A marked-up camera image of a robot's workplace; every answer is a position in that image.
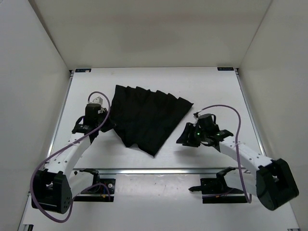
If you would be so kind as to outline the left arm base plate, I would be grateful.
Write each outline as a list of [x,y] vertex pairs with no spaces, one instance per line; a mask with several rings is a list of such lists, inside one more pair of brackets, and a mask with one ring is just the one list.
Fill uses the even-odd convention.
[[69,177],[69,186],[76,202],[113,202],[115,184],[115,178],[91,168],[73,170]]

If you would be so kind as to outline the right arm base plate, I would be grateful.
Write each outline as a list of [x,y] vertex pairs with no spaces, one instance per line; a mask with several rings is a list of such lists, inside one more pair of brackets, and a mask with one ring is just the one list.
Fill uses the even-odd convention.
[[227,186],[225,176],[238,173],[233,167],[227,167],[216,173],[214,178],[201,178],[199,186],[192,186],[190,192],[201,192],[203,204],[245,204],[244,192]]

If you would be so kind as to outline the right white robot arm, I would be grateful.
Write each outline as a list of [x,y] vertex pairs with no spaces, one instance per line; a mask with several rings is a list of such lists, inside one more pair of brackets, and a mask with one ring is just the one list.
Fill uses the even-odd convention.
[[274,160],[236,141],[233,134],[216,124],[214,114],[196,116],[195,123],[187,123],[177,144],[188,147],[213,147],[219,153],[237,161],[239,168],[227,167],[215,178],[189,188],[191,192],[201,191],[205,196],[232,193],[254,195],[268,210],[275,210],[299,196],[299,190],[288,163],[283,159]]

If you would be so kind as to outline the black pleated skirt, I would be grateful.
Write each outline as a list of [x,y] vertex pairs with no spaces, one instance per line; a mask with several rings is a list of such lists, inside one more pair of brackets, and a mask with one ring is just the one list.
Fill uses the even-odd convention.
[[110,118],[126,147],[156,156],[193,103],[162,91],[116,85]]

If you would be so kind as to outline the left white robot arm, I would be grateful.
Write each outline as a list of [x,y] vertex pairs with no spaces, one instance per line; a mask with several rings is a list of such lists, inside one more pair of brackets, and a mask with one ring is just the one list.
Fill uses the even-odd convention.
[[84,116],[75,123],[68,145],[51,157],[46,167],[34,173],[30,183],[32,206],[45,213],[64,214],[78,194],[97,191],[101,186],[99,172],[91,168],[75,171],[74,168],[99,132],[113,127],[102,103],[88,103]]

